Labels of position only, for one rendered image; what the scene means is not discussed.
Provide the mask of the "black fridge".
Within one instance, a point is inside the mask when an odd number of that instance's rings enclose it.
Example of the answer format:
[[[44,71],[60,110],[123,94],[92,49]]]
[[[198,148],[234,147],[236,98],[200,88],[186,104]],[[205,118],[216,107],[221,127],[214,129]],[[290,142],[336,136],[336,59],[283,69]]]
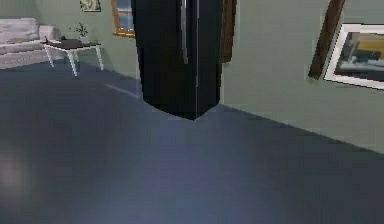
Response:
[[[187,0],[188,64],[181,0],[132,0],[131,6],[143,100],[189,120],[218,105],[223,0]]]

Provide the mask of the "small green house plant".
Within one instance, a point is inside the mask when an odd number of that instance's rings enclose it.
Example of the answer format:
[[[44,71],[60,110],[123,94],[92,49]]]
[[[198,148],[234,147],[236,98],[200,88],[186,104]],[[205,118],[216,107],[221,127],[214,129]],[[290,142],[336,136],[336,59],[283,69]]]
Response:
[[[89,40],[88,40],[88,30],[87,30],[86,26],[83,23],[79,22],[76,27],[72,28],[72,31],[74,31],[74,32],[79,34],[79,38],[80,38],[80,41],[82,43],[88,43],[89,42]]]

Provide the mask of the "dark top white side table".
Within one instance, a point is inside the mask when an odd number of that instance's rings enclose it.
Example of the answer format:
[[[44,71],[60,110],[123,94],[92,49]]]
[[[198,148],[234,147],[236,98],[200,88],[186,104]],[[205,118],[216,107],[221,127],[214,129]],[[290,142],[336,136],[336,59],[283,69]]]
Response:
[[[89,42],[89,43],[83,43],[80,40],[72,39],[72,40],[62,40],[62,41],[43,41],[42,45],[44,46],[44,49],[46,51],[48,60],[50,62],[51,66],[54,66],[52,55],[50,53],[51,49],[55,49],[58,51],[65,52],[69,58],[70,65],[72,68],[72,72],[74,76],[77,76],[77,70],[75,62],[79,61],[78,58],[78,52],[84,51],[84,50],[90,50],[94,49],[96,51],[96,55],[99,61],[100,69],[104,69],[103,59],[101,56],[101,49],[100,43],[97,42]]]

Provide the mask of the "pale grey sofa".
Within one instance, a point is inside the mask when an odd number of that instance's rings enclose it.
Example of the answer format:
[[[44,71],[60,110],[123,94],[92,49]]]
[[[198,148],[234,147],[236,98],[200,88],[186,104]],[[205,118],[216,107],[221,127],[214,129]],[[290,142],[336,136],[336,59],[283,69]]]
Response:
[[[0,69],[47,61],[43,42],[59,37],[55,26],[41,25],[35,18],[0,19]]]

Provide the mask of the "brown wooden window frame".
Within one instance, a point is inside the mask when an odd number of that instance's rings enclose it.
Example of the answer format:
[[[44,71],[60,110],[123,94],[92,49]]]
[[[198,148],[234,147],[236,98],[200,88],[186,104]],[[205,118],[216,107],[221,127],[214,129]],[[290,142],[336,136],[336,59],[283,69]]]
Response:
[[[237,0],[223,0],[220,60],[228,63],[232,59]]]

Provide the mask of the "small framed wall picture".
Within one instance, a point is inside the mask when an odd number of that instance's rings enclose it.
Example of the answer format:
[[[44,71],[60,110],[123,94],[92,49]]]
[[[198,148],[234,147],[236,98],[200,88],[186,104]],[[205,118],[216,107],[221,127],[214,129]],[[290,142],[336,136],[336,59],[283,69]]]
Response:
[[[80,0],[80,8],[83,12],[100,12],[99,0]]]

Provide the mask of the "white framed wall picture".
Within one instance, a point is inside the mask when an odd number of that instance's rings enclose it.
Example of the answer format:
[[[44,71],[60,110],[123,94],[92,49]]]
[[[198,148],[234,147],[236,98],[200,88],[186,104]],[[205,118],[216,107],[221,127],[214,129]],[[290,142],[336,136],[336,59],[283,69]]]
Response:
[[[343,23],[324,79],[384,90],[384,24]]]

